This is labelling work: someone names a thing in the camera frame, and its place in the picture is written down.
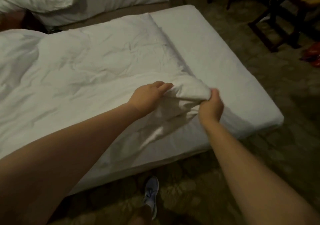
sneaker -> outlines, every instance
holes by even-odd
[[[143,199],[143,203],[151,207],[152,220],[154,220],[157,216],[157,204],[155,203],[156,201],[155,197],[157,196],[158,191],[159,191],[158,178],[155,176],[152,176],[146,184],[145,194]]]

white bed sheet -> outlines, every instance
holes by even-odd
[[[108,12],[134,5],[168,2],[169,0],[77,0],[67,8],[50,13],[34,15],[47,27],[67,25],[89,19],[102,12]]]
[[[225,122],[238,117],[238,127],[230,130],[235,137],[245,137],[255,131],[282,124],[283,115],[266,91],[195,7],[176,7],[151,13],[151,16],[168,36],[190,71],[207,85],[220,89],[226,105]],[[189,124],[149,144],[135,156],[103,169],[91,169],[70,194],[208,149],[210,145],[207,136],[195,117]]]

floor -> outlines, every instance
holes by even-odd
[[[247,26],[265,9],[254,0],[236,1],[229,11],[227,0],[171,2],[196,6],[279,106],[284,125],[242,143],[320,211],[320,69],[299,61],[301,49],[266,49]],[[300,43],[305,49],[312,41],[302,35]],[[245,224],[212,151],[67,197],[51,224],[126,224],[150,175],[161,184],[154,224]]]

forearm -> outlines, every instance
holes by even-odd
[[[318,214],[312,207],[223,126],[211,122],[206,129],[230,190],[249,224],[318,224]]]
[[[29,218],[37,215],[43,223],[115,138],[137,119],[137,110],[124,104],[6,156],[0,160],[0,207],[10,207]]]

carpet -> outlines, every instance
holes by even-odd
[[[299,61],[301,51],[313,42],[302,34],[302,49],[284,44],[270,53],[247,26],[265,6],[238,0],[227,11],[226,3],[171,0],[172,6],[192,4],[200,10],[281,109],[282,127],[242,143],[320,211],[320,69]],[[263,23],[261,27],[277,37]],[[212,151],[69,196],[50,224],[126,224],[141,205],[150,175],[161,185],[153,224],[245,224]]]

